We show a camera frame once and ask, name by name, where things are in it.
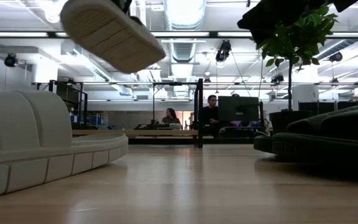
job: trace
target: computer monitor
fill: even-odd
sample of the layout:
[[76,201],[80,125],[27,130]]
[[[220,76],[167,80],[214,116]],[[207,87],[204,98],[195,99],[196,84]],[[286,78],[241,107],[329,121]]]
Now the computer monitor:
[[318,114],[325,114],[335,111],[335,103],[333,102],[319,102]]
[[259,101],[257,97],[219,96],[219,120],[257,121]]
[[311,111],[313,116],[318,115],[318,102],[299,102],[300,111]]

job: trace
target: spotlight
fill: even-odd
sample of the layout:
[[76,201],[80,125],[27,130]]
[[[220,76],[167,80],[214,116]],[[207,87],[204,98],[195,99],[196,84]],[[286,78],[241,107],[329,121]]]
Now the spotlight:
[[270,82],[273,83],[272,86],[277,86],[281,82],[284,82],[284,76],[282,74],[278,74],[277,76],[272,77],[272,81],[270,81]]
[[14,68],[17,66],[18,59],[16,58],[15,53],[8,54],[5,58],[4,64],[7,67]]
[[331,81],[329,81],[330,83],[339,83],[337,78],[333,78]]
[[229,40],[223,40],[218,53],[216,54],[216,62],[221,63],[224,62],[230,55],[231,44]]
[[328,58],[330,62],[340,62],[342,59],[343,59],[343,55],[340,52],[335,53]]

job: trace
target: woman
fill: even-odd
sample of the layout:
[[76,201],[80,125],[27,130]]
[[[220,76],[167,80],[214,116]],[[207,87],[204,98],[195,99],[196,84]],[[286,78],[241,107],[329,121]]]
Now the woman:
[[164,124],[180,124],[180,120],[177,118],[175,110],[172,108],[167,109],[167,115],[162,118],[162,123]]

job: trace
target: potted plant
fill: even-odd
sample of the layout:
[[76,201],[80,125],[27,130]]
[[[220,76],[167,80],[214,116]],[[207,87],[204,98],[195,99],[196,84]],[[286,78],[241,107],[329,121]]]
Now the potted plant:
[[263,59],[273,57],[267,61],[266,67],[273,64],[277,67],[284,61],[289,62],[288,68],[288,111],[269,114],[275,133],[284,132],[288,124],[311,116],[310,111],[292,110],[292,69],[294,65],[319,65],[313,56],[319,54],[319,44],[324,46],[327,35],[333,35],[333,28],[337,15],[328,14],[329,7],[324,6],[315,12],[300,17],[290,26],[281,22],[276,24],[274,35],[265,42],[257,45],[262,50]]

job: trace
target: man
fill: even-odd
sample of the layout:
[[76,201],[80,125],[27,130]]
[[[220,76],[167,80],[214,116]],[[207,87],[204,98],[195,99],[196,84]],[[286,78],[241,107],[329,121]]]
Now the man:
[[208,97],[208,106],[204,107],[202,111],[204,125],[210,125],[209,130],[214,138],[219,135],[219,130],[221,129],[216,101],[216,96],[210,95]]

